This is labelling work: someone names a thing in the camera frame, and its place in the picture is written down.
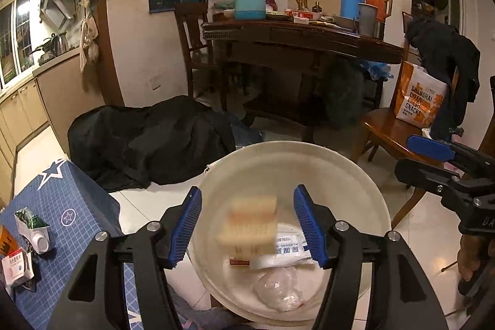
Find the person's right hand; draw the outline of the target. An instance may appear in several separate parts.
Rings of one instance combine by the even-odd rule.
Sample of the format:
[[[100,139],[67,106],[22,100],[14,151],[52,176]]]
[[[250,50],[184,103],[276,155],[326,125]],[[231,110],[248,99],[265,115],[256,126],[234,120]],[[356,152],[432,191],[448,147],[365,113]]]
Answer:
[[[461,237],[460,249],[457,253],[457,266],[461,280],[457,286],[464,296],[467,294],[468,282],[480,269],[482,257],[494,258],[494,239],[464,234]]]

